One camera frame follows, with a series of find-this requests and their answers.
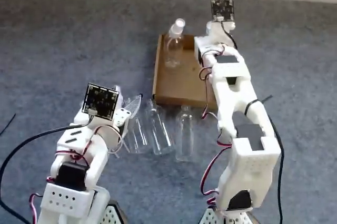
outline white plastic part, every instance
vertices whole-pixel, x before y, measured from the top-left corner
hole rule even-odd
[[[225,217],[225,223],[233,224],[253,224],[246,212],[228,213]]]
[[[118,217],[116,209],[112,206],[108,206],[103,214],[100,224],[122,224],[122,222]]]
[[[199,221],[199,224],[223,224],[220,218],[216,215],[216,213],[211,208],[207,208],[203,217]]]
[[[57,212],[55,211],[54,208],[52,210],[42,208],[37,224],[99,224],[101,223],[102,218],[106,214],[106,211],[107,211],[106,207],[110,200],[110,194],[106,189],[102,187],[95,187],[94,191],[96,191],[96,194],[94,195],[94,197],[91,197],[91,199],[88,201],[89,202],[88,214],[84,215],[82,218],[78,218],[78,216],[68,215],[66,211]],[[50,202],[48,197],[46,197],[45,200],[47,201],[47,203]],[[79,202],[76,199],[75,201],[77,205],[82,205],[82,202]]]
[[[222,26],[226,30],[226,32],[230,32],[231,30],[235,29],[235,23],[234,22],[223,22],[222,24],[220,22],[212,22],[211,23],[211,29],[209,37],[212,40],[212,44],[217,43],[225,43],[230,46],[234,46],[232,40],[228,37],[228,35],[223,31]]]
[[[95,191],[97,193],[91,206],[90,213],[85,219],[85,222],[83,222],[84,224],[100,224],[102,217],[106,215],[106,206],[110,200],[110,194],[102,187],[96,187]]]
[[[253,224],[246,212],[230,213],[225,217],[211,208],[207,208],[199,224]]]
[[[261,137],[264,150],[252,151],[248,138],[233,139],[230,162],[219,179],[216,206],[226,212],[230,200],[248,189],[254,208],[260,207],[272,183],[273,168],[281,153],[274,137]]]
[[[41,210],[81,219],[88,215],[93,197],[94,190],[75,191],[48,183],[43,193]]]
[[[141,107],[141,104],[142,104],[142,99],[143,99],[143,95],[139,94],[136,97],[134,97],[133,100],[131,100],[129,103],[125,105],[124,109],[131,113],[130,119],[134,118],[136,114],[138,113]]]
[[[63,133],[57,142],[57,150],[75,150],[83,153],[88,147],[84,155],[90,163],[85,176],[87,191],[79,192],[48,183],[41,203],[38,224],[101,223],[103,215],[106,214],[110,194],[106,189],[97,187],[96,183],[108,160],[108,146],[115,148],[118,145],[118,135],[107,127],[103,127],[96,135],[93,135],[93,130],[97,126],[109,125],[119,132],[115,124],[123,126],[130,116],[125,109],[121,108],[122,103],[123,96],[120,94],[112,121],[94,117],[87,127],[67,130]],[[74,124],[84,124],[88,120],[88,114],[80,110],[74,118]],[[62,163],[71,160],[68,154],[58,154],[51,167],[51,177],[56,178]]]
[[[170,28],[169,37],[179,38],[184,31],[184,27],[185,27],[185,20],[181,18],[177,19]]]
[[[214,56],[218,53],[209,52],[210,49],[223,51],[221,43],[228,44],[228,37],[222,35],[223,30],[220,34],[220,28],[219,23],[212,23],[213,36],[195,37],[195,57],[199,60],[200,55],[203,55],[204,66],[211,67],[209,82],[212,84],[218,106],[218,127],[222,132],[220,141],[233,144],[229,164],[219,179],[216,206],[224,214],[240,214],[252,208],[229,212],[227,209],[230,200],[240,191],[248,190],[252,207],[260,207],[272,183],[273,168],[281,149],[268,114],[259,101],[249,107],[246,116],[263,130],[265,136],[261,137],[261,142],[264,150],[252,151],[247,138],[236,139],[233,113],[244,113],[247,105],[256,100],[257,96],[245,60],[235,48],[225,45],[222,55],[235,56],[238,63],[218,63]],[[229,85],[228,77],[236,77],[236,83]]]

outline ventilation holes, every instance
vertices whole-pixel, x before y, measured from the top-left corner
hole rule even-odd
[[[74,141],[77,141],[76,138],[73,138],[73,139],[70,139],[70,140],[67,140],[65,141],[66,144],[70,144],[71,142],[74,142]]]
[[[78,135],[78,134],[80,134],[80,133],[82,133],[82,131],[76,131],[76,132],[73,132],[73,133],[71,133],[70,135],[72,135],[72,136],[75,136],[75,135]]]

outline bottle neck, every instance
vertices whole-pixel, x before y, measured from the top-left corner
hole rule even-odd
[[[182,105],[181,106],[181,111],[183,111],[183,112],[190,112],[191,111],[191,107],[187,106],[187,105]]]

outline circuit board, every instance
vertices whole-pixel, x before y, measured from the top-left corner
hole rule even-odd
[[[211,0],[212,21],[233,22],[234,3],[233,0]]]
[[[82,112],[89,114],[89,111],[95,111],[97,117],[112,120],[115,112],[119,92],[103,86],[89,83]]]

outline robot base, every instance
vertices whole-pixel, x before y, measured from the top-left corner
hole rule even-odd
[[[223,217],[215,208],[206,209],[199,224],[260,224],[250,212],[234,213]]]
[[[117,201],[109,201],[100,224],[127,224],[126,215],[120,209]]]

